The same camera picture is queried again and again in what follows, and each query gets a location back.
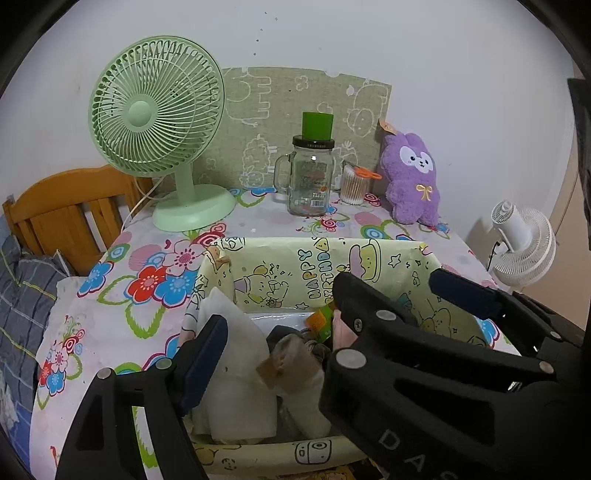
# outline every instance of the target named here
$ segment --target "stuffed animal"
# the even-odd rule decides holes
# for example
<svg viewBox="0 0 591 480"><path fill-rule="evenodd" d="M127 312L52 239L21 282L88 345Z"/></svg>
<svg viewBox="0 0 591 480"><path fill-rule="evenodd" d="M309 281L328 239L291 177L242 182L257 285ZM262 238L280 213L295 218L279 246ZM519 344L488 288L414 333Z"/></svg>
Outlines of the stuffed animal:
<svg viewBox="0 0 591 480"><path fill-rule="evenodd" d="M399 223L439 223L439 191L435 163L423 140L416 134L384 132L380 164L390 181L386 198L392 217Z"/></svg>

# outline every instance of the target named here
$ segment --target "jar handle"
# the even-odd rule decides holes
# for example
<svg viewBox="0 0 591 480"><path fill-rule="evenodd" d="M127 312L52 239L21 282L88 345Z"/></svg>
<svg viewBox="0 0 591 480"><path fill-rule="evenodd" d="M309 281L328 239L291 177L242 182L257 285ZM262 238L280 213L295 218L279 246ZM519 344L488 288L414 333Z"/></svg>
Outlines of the jar handle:
<svg viewBox="0 0 591 480"><path fill-rule="evenodd" d="M275 190L277 190L277 192L279 193L284 193L287 195L287 187L285 185L282 185L281 183L279 183L279 170L281 167L281 162L283 161L283 157L287 157L287 160L291 160L291 155L290 154L285 154L280 156L277 160L275 160L275 171L273 173L273 186L275 187Z"/></svg>

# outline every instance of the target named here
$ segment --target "cotton swab container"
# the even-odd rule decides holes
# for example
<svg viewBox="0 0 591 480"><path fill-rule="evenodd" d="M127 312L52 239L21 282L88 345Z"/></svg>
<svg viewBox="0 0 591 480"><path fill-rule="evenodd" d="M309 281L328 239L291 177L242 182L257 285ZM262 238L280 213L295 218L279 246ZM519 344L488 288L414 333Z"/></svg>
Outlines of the cotton swab container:
<svg viewBox="0 0 591 480"><path fill-rule="evenodd" d="M346 163L341 179L340 199L350 205L361 205L363 197L369 192L369 181L380 180L382 176L367 168Z"/></svg>

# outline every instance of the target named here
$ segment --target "power cord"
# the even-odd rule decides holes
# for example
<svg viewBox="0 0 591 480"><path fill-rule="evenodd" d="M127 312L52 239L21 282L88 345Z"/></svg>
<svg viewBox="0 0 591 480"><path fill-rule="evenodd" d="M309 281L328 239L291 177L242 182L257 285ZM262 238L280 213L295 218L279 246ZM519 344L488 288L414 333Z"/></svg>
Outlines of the power cord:
<svg viewBox="0 0 591 480"><path fill-rule="evenodd" d="M494 256L495 256L495 250L496 250L496 247L499 247L499 246L501 246L501 243L500 243L500 242L495 242L495 246L494 246L494 247L492 247L491 256L490 256L490 257L488 257L488 267L486 268L486 271L487 271L487 272L490 272L490 271L491 271L492 257L494 257Z"/></svg>
<svg viewBox="0 0 591 480"><path fill-rule="evenodd" d="M142 192L142 190L139 188L138 186L138 182L137 180L134 178L135 180L135 185L138 187L138 190L140 193L143 193L144 196L142 197L142 199L135 204L135 206L129 211L129 215L127 217L125 217L125 220L123 220L123 224L121 225L121 231L119 233L123 233L123 230L125 229L125 222L127 222L127 220L129 219L129 217L131 217L131 215L133 215L133 213L136 211L137 207L139 207L141 205L141 203L145 200L145 199L152 199L152 200L157 200L157 199L153 199L152 197L150 197L150 193L152 193L156 187L158 185L160 185L162 183L162 181L164 180L164 177L160 178L159 181L156 182L156 185L154 185L148 193L144 193Z"/></svg>

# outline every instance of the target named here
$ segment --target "black jar lid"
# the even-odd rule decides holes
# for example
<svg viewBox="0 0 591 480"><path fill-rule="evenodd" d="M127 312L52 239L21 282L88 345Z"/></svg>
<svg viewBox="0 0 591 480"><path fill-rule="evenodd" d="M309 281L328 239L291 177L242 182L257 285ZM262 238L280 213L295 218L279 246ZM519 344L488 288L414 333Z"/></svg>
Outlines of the black jar lid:
<svg viewBox="0 0 591 480"><path fill-rule="evenodd" d="M294 147L310 148L312 150L332 150L335 147L334 139L308 140L301 135L294 135L291 143Z"/></svg>

